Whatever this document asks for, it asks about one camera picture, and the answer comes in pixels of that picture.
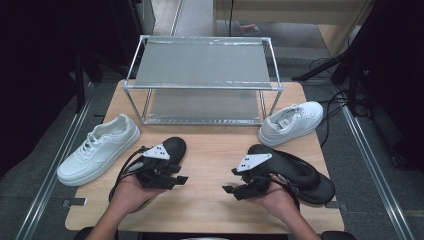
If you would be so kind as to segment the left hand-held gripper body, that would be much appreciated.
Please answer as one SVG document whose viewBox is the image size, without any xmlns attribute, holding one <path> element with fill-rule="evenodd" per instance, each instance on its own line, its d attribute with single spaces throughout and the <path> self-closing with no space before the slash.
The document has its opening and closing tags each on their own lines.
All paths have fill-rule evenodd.
<svg viewBox="0 0 424 240">
<path fill-rule="evenodd" d="M 161 160 L 168 158 L 163 145 L 159 144 L 151 148 L 143 148 L 142 156 L 138 158 L 141 167 L 134 170 L 135 176 L 144 188 L 171 190 L 173 185 L 173 174 L 168 174 L 169 164 L 161 164 Z"/>
</svg>

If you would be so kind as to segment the grey table bracket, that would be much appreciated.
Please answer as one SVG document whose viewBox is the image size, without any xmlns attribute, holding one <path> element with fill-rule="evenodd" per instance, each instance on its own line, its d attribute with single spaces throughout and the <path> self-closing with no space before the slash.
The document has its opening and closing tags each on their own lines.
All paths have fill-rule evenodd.
<svg viewBox="0 0 424 240">
<path fill-rule="evenodd" d="M 71 206 L 84 206 L 86 202 L 86 198 L 68 198 L 63 200 L 62 206 L 66 208 L 70 208 Z"/>
<path fill-rule="evenodd" d="M 330 201 L 328 203 L 325 204 L 326 208 L 330 208 L 330 209 L 339 209 L 341 211 L 348 211 L 348 205 L 342 201 Z"/>
</svg>

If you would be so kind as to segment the light wooden cabinet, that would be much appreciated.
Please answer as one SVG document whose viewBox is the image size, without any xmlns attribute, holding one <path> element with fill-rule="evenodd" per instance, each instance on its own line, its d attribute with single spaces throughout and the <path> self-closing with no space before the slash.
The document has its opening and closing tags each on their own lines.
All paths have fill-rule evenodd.
<svg viewBox="0 0 424 240">
<path fill-rule="evenodd" d="M 213 0 L 217 20 L 315 24 L 329 54 L 338 55 L 373 0 Z"/>
</svg>

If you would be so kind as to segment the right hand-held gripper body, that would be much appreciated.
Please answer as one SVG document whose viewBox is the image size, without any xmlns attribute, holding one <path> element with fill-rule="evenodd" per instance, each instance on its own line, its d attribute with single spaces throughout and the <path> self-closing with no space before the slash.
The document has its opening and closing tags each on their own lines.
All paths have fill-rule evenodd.
<svg viewBox="0 0 424 240">
<path fill-rule="evenodd" d="M 248 154 L 243 157 L 236 169 L 239 172 L 248 171 L 249 181 L 238 186 L 241 200 L 259 197 L 267 192 L 272 181 L 272 175 L 277 174 L 269 165 L 271 158 L 271 153 Z"/>
</svg>

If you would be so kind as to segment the person's left hand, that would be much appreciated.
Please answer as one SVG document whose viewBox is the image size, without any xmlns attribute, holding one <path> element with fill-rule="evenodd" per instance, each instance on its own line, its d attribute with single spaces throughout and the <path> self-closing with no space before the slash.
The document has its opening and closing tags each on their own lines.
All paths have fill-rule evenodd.
<svg viewBox="0 0 424 240">
<path fill-rule="evenodd" d="M 126 176 L 115 188 L 110 207 L 117 213 L 128 215 L 138 211 L 144 203 L 162 193 L 163 189 L 144 188 L 134 175 Z"/>
</svg>

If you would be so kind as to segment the black curtain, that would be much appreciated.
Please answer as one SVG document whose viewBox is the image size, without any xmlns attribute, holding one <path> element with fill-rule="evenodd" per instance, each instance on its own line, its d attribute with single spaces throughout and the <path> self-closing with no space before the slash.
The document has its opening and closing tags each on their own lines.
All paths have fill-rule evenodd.
<svg viewBox="0 0 424 240">
<path fill-rule="evenodd" d="M 424 0 L 375 0 L 352 46 L 393 164 L 424 172 Z"/>
<path fill-rule="evenodd" d="M 97 57 L 124 62 L 112 0 L 0 0 L 0 177 L 24 160 L 83 87 Z"/>
</svg>

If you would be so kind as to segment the white sneaker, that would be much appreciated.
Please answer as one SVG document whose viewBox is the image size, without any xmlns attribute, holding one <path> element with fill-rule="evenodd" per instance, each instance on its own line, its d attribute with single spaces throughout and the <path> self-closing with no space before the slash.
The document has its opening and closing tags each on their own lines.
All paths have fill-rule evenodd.
<svg viewBox="0 0 424 240">
<path fill-rule="evenodd" d="M 104 174 L 140 137 L 138 126 L 125 114 L 100 124 L 57 169 L 66 186 L 81 186 Z"/>
<path fill-rule="evenodd" d="M 323 108 L 315 101 L 293 104 L 267 117 L 259 129 L 259 141 L 275 147 L 314 131 L 323 118 Z"/>
</svg>

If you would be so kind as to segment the person's left leg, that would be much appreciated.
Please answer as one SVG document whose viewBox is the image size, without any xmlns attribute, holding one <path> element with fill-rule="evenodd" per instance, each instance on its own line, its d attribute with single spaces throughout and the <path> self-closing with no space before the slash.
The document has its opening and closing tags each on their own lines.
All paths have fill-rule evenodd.
<svg viewBox="0 0 424 240">
<path fill-rule="evenodd" d="M 98 227 L 86 227 L 80 230 L 73 240 L 118 240 L 116 230 L 105 230 Z"/>
</svg>

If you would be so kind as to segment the metal shoe rack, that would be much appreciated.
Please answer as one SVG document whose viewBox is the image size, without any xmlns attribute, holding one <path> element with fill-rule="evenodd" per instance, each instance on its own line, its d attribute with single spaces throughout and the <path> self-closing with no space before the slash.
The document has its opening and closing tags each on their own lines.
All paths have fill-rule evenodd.
<svg viewBox="0 0 424 240">
<path fill-rule="evenodd" d="M 123 90 L 142 124 L 258 126 L 283 85 L 269 37 L 142 35 Z"/>
</svg>

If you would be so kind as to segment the person's right hand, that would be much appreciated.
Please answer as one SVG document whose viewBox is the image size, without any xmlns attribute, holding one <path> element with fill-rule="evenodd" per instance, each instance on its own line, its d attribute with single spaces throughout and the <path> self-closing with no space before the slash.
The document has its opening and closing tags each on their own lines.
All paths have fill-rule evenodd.
<svg viewBox="0 0 424 240">
<path fill-rule="evenodd" d="M 249 198 L 248 202 L 262 206 L 269 214 L 284 223 L 289 223 L 300 215 L 292 197 L 279 184 L 272 182 L 267 192 L 260 197 Z"/>
</svg>

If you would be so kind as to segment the black stand leg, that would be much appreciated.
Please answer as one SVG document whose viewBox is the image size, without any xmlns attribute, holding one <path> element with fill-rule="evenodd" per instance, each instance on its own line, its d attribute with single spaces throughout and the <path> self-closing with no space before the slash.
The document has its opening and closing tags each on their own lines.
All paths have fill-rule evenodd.
<svg viewBox="0 0 424 240">
<path fill-rule="evenodd" d="M 324 62 L 323 64 L 321 64 L 320 66 L 313 68 L 312 70 L 308 71 L 307 73 L 304 73 L 300 76 L 296 76 L 296 77 L 292 77 L 291 80 L 292 81 L 306 81 L 310 78 L 312 78 L 313 76 L 318 75 L 319 73 L 337 65 L 337 64 L 342 64 L 343 61 L 345 59 L 347 59 L 349 56 L 351 55 L 351 50 L 347 49 L 344 52 L 342 52 L 341 54 L 337 55 L 334 58 L 331 58 L 329 60 L 327 60 L 326 62 Z"/>
</svg>

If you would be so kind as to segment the metal floor rail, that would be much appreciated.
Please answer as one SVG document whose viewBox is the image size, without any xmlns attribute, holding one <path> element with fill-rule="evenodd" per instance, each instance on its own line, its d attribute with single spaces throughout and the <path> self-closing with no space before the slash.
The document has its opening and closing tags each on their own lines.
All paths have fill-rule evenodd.
<svg viewBox="0 0 424 240">
<path fill-rule="evenodd" d="M 378 164 L 377 158 L 360 126 L 358 120 L 347 107 L 343 108 L 343 115 L 349 125 L 362 158 L 380 196 L 386 213 L 392 223 L 399 240 L 416 240 L 406 216 L 399 205 L 387 179 Z"/>
<path fill-rule="evenodd" d="M 18 231 L 17 236 L 15 237 L 15 240 L 31 240 L 56 185 L 56 171 L 62 161 L 67 158 L 70 153 L 71 147 L 75 142 L 78 132 L 80 131 L 91 106 L 95 91 L 95 84 L 89 83 L 84 92 L 86 102 L 82 105 L 81 110 L 74 115 L 65 137 L 63 138 L 61 145 L 37 192 L 37 195 L 30 205 L 30 208 Z"/>
</svg>

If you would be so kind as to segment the red book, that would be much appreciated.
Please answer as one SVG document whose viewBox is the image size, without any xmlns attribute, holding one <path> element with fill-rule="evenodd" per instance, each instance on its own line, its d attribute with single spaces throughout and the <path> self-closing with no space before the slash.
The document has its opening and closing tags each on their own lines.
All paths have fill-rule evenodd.
<svg viewBox="0 0 424 240">
<path fill-rule="evenodd" d="M 260 33 L 259 27 L 255 23 L 238 21 L 238 26 L 246 36 L 257 35 Z"/>
</svg>

